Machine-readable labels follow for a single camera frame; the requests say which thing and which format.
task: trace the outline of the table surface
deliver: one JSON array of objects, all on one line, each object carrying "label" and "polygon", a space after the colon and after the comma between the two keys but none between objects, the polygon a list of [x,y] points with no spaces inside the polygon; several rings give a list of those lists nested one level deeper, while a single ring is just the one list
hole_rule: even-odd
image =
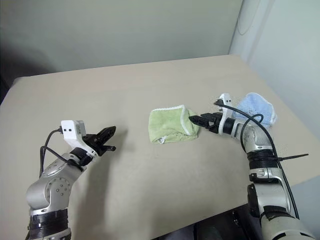
[{"label": "table surface", "polygon": [[[240,142],[202,129],[192,141],[151,144],[152,109],[184,104],[216,112],[215,99],[257,92],[278,121],[271,132],[291,185],[320,174],[320,142],[237,56],[92,68],[20,78],[0,107],[0,238],[23,239],[25,193],[39,173],[39,148],[61,120],[87,133],[117,127],[115,152],[91,163],[69,203],[72,239],[148,240],[247,203],[249,164]],[[59,134],[50,147],[63,153]],[[49,153],[46,164],[54,160]]]}]

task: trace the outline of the light blue cloth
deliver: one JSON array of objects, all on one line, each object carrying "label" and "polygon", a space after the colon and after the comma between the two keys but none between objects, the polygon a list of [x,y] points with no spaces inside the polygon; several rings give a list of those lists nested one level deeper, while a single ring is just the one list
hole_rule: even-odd
[{"label": "light blue cloth", "polygon": [[[265,127],[272,126],[277,120],[277,114],[275,112],[274,106],[263,96],[255,92],[248,93],[236,108],[251,116],[255,114],[262,114],[262,125],[264,125]],[[234,118],[247,119],[245,116],[235,111],[232,113],[232,116]]]}]

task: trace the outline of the folded green cloth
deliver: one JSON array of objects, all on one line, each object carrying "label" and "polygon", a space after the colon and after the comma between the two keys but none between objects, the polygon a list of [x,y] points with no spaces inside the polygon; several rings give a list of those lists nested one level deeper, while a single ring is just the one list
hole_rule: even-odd
[{"label": "folded green cloth", "polygon": [[157,108],[149,116],[149,137],[154,144],[193,140],[199,126],[189,120],[195,115],[185,105]]}]

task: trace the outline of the white wall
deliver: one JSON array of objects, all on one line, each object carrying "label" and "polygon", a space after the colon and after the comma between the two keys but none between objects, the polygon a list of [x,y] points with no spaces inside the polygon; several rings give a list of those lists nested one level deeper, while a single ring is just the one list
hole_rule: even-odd
[{"label": "white wall", "polygon": [[[320,139],[320,1],[244,0],[239,22],[242,32],[249,30],[234,32],[230,53],[240,55]],[[292,131],[301,141],[299,129]],[[320,239],[319,186],[316,177],[293,193],[301,220]]]},{"label": "white wall", "polygon": [[228,54],[241,0],[1,0],[1,48],[61,72]]}]

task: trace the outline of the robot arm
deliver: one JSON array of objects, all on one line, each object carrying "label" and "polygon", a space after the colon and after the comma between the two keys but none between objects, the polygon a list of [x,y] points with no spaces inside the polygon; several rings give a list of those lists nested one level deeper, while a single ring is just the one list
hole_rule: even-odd
[{"label": "robot arm", "polygon": [[92,160],[106,151],[116,150],[114,146],[104,145],[114,135],[115,126],[104,128],[98,134],[86,134],[83,121],[65,120],[61,121],[61,129],[72,151],[51,163],[28,188],[30,222],[26,239],[70,240],[67,207],[74,182]]},{"label": "robot arm", "polygon": [[[221,106],[230,106],[228,93],[220,96]],[[190,116],[196,125],[216,134],[228,134],[241,140],[249,160],[247,187],[248,205],[253,217],[260,218],[264,240],[315,239],[302,222],[291,216],[292,201],[285,183],[285,176],[275,159],[269,138],[256,124],[232,118],[232,110],[221,107],[219,112]]]}]

